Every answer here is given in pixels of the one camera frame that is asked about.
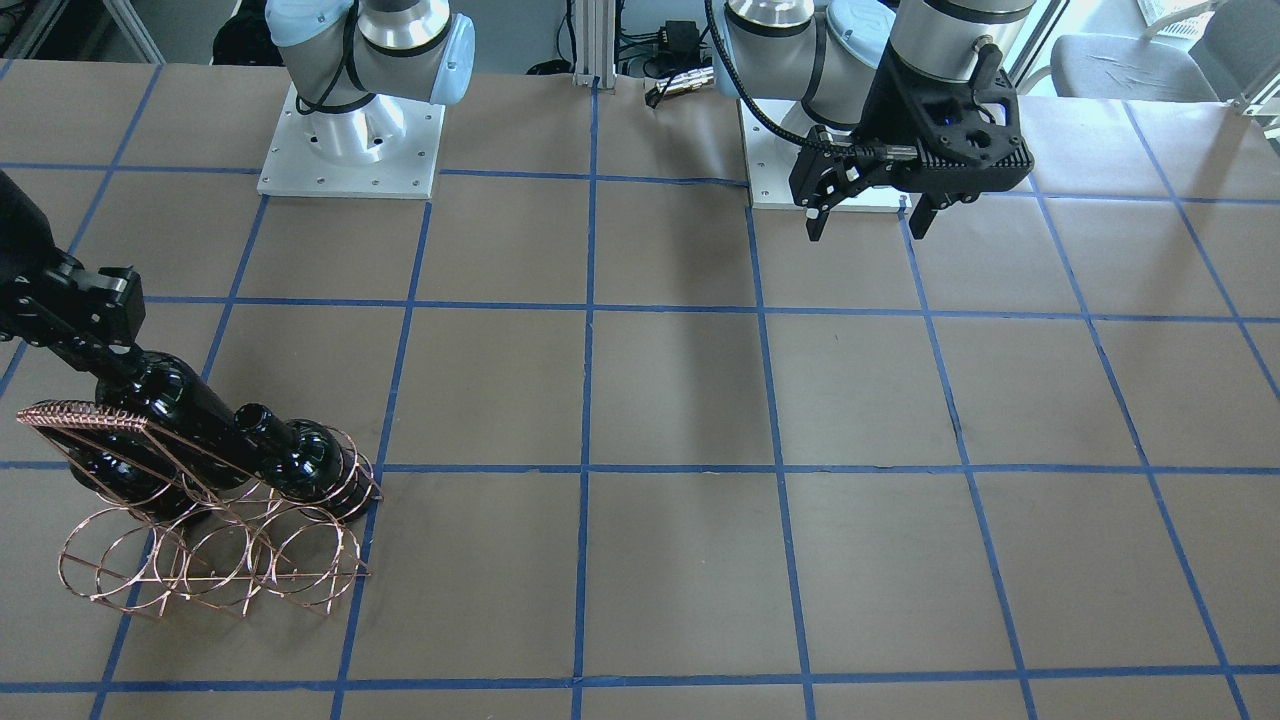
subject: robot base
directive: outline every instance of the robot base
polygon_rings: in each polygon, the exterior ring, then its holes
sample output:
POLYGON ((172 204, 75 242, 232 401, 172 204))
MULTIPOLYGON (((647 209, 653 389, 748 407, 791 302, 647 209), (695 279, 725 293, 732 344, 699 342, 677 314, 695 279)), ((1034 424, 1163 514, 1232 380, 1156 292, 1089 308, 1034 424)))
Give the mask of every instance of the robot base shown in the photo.
MULTIPOLYGON (((778 122, 777 118, 785 117, 786 120, 781 120, 780 124, 787 129, 797 135, 808 132, 808 127, 796 131, 787 122, 796 113, 803 115, 803 111, 799 110, 799 102, 791 100, 756 100, 755 102, 771 118, 774 118, 774 122, 778 122)), ((751 206, 765 210, 799 210, 796 204, 791 201, 788 178, 800 149, 760 127, 760 123, 741 100, 739 100, 739 118, 742 122, 746 172, 751 181, 751 206)), ((809 127, 813 126, 812 120, 800 119, 806 122, 809 127)), ((845 200, 831 210, 833 213, 897 213, 900 209, 910 206, 911 197, 905 192, 892 187, 873 187, 858 197, 845 200)))
POLYGON ((376 151, 376 160, 335 163, 316 152, 312 126, 294 109, 291 85, 257 179, 261 195, 285 197, 389 197, 430 200, 435 181, 444 108, 417 100, 379 96, 396 118, 397 132, 376 151))

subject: chair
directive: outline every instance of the chair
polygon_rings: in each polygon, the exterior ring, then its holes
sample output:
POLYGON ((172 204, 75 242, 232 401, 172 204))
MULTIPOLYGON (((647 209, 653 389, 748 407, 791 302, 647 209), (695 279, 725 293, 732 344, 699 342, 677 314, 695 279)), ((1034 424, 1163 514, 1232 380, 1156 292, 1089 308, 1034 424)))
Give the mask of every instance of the chair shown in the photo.
POLYGON ((1280 0, 1211 0, 1161 19, 1138 38, 1064 35, 1053 44, 1051 68, 1053 88, 1065 97, 1240 100, 1258 111, 1275 95, 1272 78, 1280 73, 1280 0), (1189 54, 1152 41, 1161 28, 1211 9, 1189 54), (1270 92, 1261 104, 1260 88, 1270 92))

